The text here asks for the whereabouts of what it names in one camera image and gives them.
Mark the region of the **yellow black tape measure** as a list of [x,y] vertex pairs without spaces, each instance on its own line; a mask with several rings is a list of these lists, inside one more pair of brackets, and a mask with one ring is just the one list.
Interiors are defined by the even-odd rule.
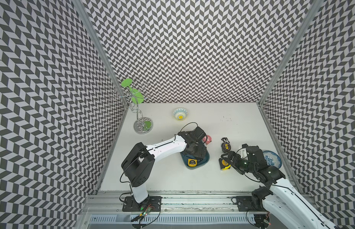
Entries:
[[226,162],[224,159],[220,158],[218,161],[221,170],[228,170],[231,168],[231,165],[228,162]]

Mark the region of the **pink tape measure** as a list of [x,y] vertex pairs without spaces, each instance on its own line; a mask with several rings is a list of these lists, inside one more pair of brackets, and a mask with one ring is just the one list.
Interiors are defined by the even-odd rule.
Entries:
[[212,141],[212,138],[211,136],[209,135],[206,135],[203,139],[202,139],[202,142],[206,145],[208,145],[210,142]]

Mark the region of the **small black tape measure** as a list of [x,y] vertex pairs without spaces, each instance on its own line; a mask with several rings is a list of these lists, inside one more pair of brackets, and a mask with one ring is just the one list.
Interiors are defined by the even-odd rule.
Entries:
[[231,151],[231,144],[228,140],[228,138],[223,137],[222,139],[222,144],[221,144],[221,149],[223,153],[228,153]]

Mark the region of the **teal plastic storage box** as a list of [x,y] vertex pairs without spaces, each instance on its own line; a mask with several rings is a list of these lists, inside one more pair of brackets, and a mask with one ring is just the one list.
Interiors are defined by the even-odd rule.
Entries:
[[[183,160],[184,165],[190,170],[200,168],[200,167],[204,166],[205,164],[207,164],[209,162],[209,160],[210,160],[209,153],[206,153],[204,157],[198,157],[197,155],[189,154],[187,152],[181,152],[180,155],[181,155],[181,158]],[[197,160],[197,166],[196,167],[193,167],[193,168],[188,167],[188,159],[189,158]]]

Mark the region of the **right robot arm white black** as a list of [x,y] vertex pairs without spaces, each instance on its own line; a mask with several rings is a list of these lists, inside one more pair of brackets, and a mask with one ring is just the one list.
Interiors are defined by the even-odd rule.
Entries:
[[262,184],[254,190],[251,204],[255,210],[265,210],[288,229],[336,229],[290,183],[275,166],[268,165],[258,146],[244,146],[244,153],[232,151],[223,144],[221,158],[242,175],[251,173],[254,181]]

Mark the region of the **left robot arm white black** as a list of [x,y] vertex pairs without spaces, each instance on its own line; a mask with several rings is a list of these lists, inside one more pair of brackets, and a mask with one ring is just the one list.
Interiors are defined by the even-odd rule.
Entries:
[[207,140],[204,130],[196,127],[192,131],[180,131],[171,139],[157,144],[135,144],[121,164],[122,175],[127,177],[134,201],[140,204],[148,198],[145,182],[156,162],[179,153],[205,164],[208,156]]

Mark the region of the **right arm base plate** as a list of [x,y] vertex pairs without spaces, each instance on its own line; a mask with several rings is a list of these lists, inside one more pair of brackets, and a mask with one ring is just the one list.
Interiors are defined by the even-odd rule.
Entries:
[[266,211],[260,204],[260,202],[253,200],[252,196],[236,196],[235,204],[238,207],[239,212],[255,211],[264,212]]

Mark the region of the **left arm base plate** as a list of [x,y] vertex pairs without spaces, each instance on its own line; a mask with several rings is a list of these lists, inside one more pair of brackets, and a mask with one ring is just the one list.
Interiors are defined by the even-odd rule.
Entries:
[[137,203],[133,196],[125,197],[122,211],[123,212],[142,212],[150,208],[151,212],[159,212],[161,210],[162,197],[149,196],[141,203]]

